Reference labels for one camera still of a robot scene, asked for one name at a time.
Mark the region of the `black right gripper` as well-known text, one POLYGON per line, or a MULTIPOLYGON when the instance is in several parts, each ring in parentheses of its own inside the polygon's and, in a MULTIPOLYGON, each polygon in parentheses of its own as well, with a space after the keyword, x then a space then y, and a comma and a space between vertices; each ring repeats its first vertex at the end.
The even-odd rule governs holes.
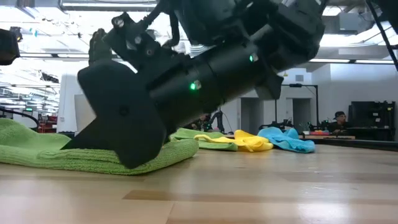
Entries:
POLYGON ((126 12, 112 18, 104 41, 136 70, 114 61, 97 62, 78 72, 77 80, 95 119, 64 149, 114 151, 127 168, 153 160, 167 128, 197 119, 205 108, 205 84, 213 84, 206 63, 173 50, 180 40, 178 20, 171 14, 172 38, 160 44, 149 34, 158 17, 150 13, 134 21, 126 12))

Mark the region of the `light green microfiber towel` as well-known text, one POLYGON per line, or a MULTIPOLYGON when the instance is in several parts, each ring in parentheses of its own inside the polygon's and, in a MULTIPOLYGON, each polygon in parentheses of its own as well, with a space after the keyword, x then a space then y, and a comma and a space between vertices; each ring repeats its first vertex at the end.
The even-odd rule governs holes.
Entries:
POLYGON ((199 150, 194 139, 171 141, 155 159, 134 169, 125 168, 113 151, 66 149, 69 137, 37 133, 12 119, 0 118, 0 163, 26 167, 95 172, 113 175, 139 175, 172 166, 193 157, 199 150))

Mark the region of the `yellow microfiber towel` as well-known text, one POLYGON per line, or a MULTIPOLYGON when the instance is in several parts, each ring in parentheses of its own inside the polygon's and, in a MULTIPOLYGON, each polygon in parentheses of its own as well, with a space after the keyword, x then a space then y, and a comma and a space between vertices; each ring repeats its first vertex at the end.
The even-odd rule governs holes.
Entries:
POLYGON ((255 136, 249 134, 243 130, 236 130, 233 134, 234 138, 227 138, 226 136, 221 136, 218 138, 213 138, 208 134, 197 134, 194 136, 195 140, 207 142, 214 146, 233 146, 237 150, 247 151, 247 152, 262 152, 270 151, 274 148, 273 143, 267 138, 255 136))

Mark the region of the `blue microfiber towel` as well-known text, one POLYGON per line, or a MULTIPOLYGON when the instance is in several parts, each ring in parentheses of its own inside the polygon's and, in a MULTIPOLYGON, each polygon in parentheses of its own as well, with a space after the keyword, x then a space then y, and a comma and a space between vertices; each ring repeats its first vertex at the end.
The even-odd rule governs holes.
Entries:
POLYGON ((276 127, 268 127, 257 134, 268 139, 273 145, 285 151, 308 154, 315 152, 315 143, 311 140, 301 140, 296 129, 282 131, 276 127))

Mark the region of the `dark green microfiber towel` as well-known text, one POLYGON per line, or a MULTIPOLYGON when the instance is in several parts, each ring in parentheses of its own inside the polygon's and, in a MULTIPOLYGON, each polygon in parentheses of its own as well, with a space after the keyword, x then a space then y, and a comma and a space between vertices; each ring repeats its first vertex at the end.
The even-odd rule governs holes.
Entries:
MULTIPOLYGON (((220 132, 203 132, 192 129, 179 128, 177 131, 169 136, 171 141, 181 140, 181 139, 193 139, 196 135, 204 134, 210 138, 220 138, 224 137, 224 134, 220 132)), ((238 151, 238 146, 232 142, 227 143, 212 143, 207 142, 203 138, 197 140, 200 149, 215 150, 215 151, 238 151)))

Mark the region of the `person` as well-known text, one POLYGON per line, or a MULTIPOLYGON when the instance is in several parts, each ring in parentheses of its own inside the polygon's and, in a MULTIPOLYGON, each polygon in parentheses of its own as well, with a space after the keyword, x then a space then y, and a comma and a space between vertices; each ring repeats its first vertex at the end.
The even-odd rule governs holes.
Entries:
POLYGON ((342 133, 345 132, 348 128, 353 127, 352 123, 347 122, 346 115, 343 111, 337 111, 333 119, 335 121, 328 125, 328 130, 330 133, 342 133))
POLYGON ((190 127, 197 131, 207 132, 212 129, 210 119, 211 114, 203 114, 197 120, 195 120, 190 127))

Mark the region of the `green cactus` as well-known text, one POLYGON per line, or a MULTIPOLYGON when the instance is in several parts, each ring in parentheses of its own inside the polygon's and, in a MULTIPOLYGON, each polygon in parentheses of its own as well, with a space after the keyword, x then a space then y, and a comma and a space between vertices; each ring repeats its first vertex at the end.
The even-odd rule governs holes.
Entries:
POLYGON ((103 37, 106 35, 104 29, 100 28, 93 33, 90 39, 90 48, 88 51, 89 60, 88 64, 92 65, 100 60, 111 60, 112 51, 111 48, 103 41, 103 37))

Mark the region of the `wooden background table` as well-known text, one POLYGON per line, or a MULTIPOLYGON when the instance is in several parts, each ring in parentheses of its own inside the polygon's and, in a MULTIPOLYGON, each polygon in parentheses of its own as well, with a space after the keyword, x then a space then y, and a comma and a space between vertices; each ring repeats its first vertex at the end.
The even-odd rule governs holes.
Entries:
POLYGON ((334 136, 334 135, 301 135, 299 139, 348 139, 355 140, 355 136, 334 136))

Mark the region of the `long ceiling light bar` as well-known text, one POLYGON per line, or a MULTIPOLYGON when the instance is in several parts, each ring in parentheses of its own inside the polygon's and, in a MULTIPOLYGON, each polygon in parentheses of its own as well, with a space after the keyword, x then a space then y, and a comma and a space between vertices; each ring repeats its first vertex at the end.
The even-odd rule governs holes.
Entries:
MULTIPOLYGON (((21 58, 47 58, 55 60, 88 60, 88 54, 45 54, 45 53, 21 53, 21 58)), ((315 58, 309 63, 349 63, 349 64, 369 64, 369 65, 394 65, 393 60, 370 60, 370 59, 336 59, 336 58, 315 58)))

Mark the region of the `black shelf cabinet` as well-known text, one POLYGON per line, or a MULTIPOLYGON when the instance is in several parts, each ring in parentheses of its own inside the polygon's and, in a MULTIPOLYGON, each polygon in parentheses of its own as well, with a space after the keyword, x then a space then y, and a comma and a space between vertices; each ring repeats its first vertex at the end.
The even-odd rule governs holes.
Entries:
POLYGON ((356 139, 394 141, 395 101, 352 101, 348 109, 348 128, 356 139))

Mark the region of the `black metal frame stand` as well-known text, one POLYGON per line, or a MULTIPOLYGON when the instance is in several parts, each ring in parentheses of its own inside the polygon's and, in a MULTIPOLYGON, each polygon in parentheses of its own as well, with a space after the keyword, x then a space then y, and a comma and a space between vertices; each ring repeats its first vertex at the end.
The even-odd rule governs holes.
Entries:
POLYGON ((299 129, 308 130, 308 123, 319 123, 318 86, 299 83, 282 85, 281 95, 274 101, 274 121, 285 119, 299 129))

